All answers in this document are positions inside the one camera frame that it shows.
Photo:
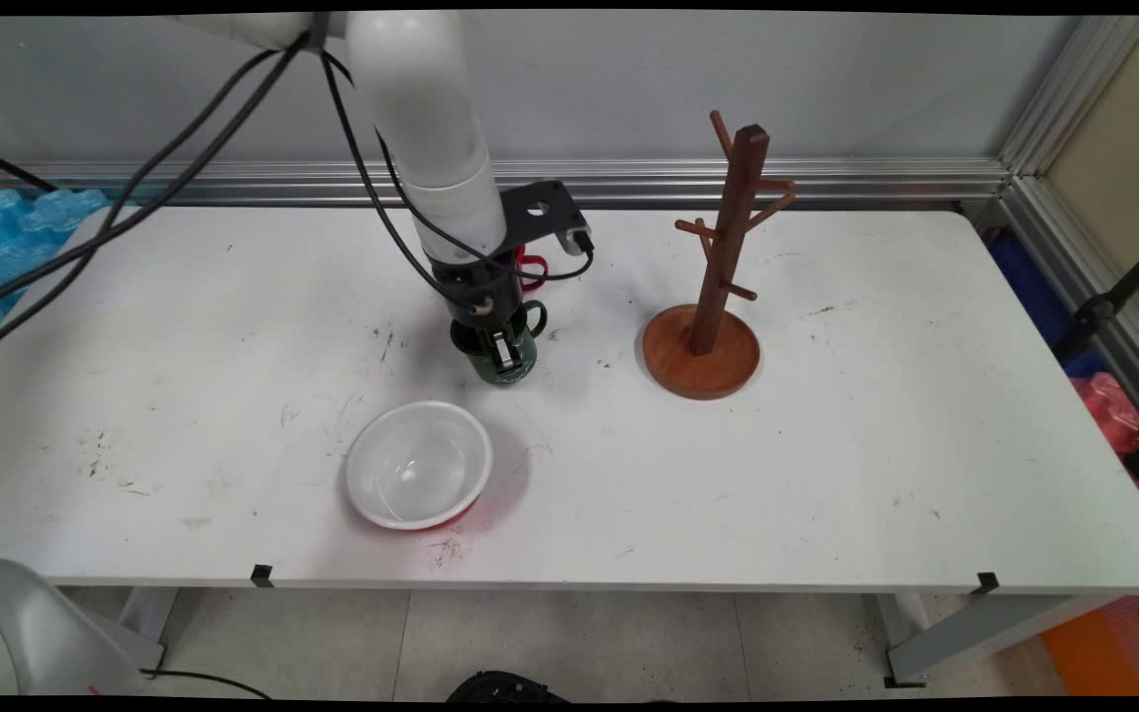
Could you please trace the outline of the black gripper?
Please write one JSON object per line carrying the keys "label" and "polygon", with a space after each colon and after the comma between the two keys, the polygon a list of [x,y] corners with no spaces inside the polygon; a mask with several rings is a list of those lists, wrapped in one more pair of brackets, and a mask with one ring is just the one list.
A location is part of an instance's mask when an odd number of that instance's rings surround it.
{"label": "black gripper", "polygon": [[513,275],[511,249],[494,255],[502,269],[484,261],[446,263],[429,257],[431,275],[449,296],[449,337],[453,342],[486,341],[490,383],[518,383],[523,379],[523,338],[526,325],[518,276]]}

